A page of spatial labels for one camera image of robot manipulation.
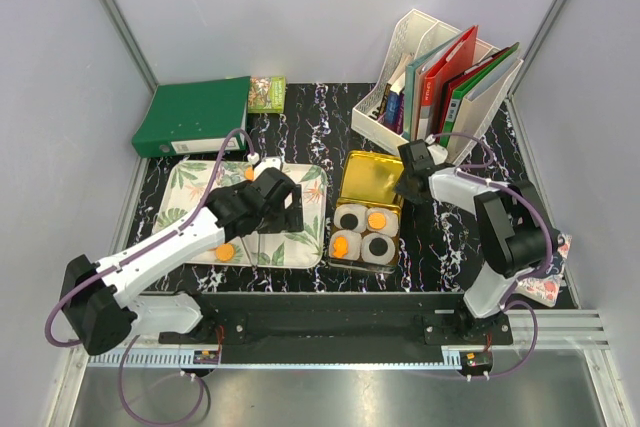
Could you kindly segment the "orange fish cookie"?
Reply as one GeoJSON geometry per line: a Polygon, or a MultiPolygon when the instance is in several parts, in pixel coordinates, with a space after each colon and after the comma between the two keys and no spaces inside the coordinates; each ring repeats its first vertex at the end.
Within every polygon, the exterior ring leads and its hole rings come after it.
{"type": "Polygon", "coordinates": [[[332,247],[332,255],[335,258],[343,258],[346,254],[349,253],[349,242],[348,239],[344,236],[336,237],[332,243],[332,247]]]}

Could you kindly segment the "black round cookie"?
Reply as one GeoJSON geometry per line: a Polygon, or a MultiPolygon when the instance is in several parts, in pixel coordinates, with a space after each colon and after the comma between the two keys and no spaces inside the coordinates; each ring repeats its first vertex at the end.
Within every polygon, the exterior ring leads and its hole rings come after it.
{"type": "Polygon", "coordinates": [[[347,213],[341,217],[340,225],[343,229],[355,230],[359,226],[359,219],[355,214],[347,213]]]}
{"type": "Polygon", "coordinates": [[[376,257],[385,256],[389,252],[387,240],[383,237],[373,238],[369,243],[369,252],[376,257]]]}

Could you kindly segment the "gold cookie tin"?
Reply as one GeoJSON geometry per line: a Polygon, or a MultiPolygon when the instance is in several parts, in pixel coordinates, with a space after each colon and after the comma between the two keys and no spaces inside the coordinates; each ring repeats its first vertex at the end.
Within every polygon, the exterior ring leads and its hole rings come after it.
{"type": "MultiPolygon", "coordinates": [[[[332,267],[342,268],[352,271],[368,272],[372,274],[389,275],[396,266],[399,259],[399,239],[403,199],[394,192],[394,186],[403,171],[403,165],[399,158],[365,151],[352,151],[347,156],[344,166],[343,177],[339,197],[334,210],[342,204],[357,203],[368,208],[380,207],[392,210],[399,217],[399,231],[391,237],[395,243],[396,254],[390,264],[376,265],[358,260],[339,260],[332,258],[329,254],[328,263],[332,267]]],[[[331,225],[331,236],[338,230],[334,225],[334,215],[331,225]]],[[[366,230],[359,233],[362,239],[370,234],[377,233],[366,230]]]]}

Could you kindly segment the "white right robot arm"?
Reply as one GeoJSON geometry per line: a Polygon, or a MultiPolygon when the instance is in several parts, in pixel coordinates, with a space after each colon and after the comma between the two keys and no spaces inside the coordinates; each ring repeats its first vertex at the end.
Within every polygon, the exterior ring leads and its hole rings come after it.
{"type": "Polygon", "coordinates": [[[400,146],[396,157],[353,151],[344,166],[332,220],[329,257],[336,267],[381,270],[395,263],[403,202],[438,201],[473,215],[484,259],[454,311],[454,331],[476,343],[505,311],[519,285],[547,276],[558,248],[534,185],[473,174],[473,165],[447,162],[433,140],[400,146]]]}

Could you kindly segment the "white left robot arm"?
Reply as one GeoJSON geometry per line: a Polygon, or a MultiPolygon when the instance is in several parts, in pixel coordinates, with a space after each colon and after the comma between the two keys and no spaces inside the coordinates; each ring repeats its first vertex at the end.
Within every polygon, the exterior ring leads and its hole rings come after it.
{"type": "Polygon", "coordinates": [[[216,319],[188,293],[168,297],[145,290],[201,253],[253,233],[303,226],[301,187],[275,167],[252,180],[211,190],[177,222],[117,254],[85,255],[65,269],[60,308],[76,344],[100,355],[135,335],[185,334],[196,343],[215,333],[216,319]]]}

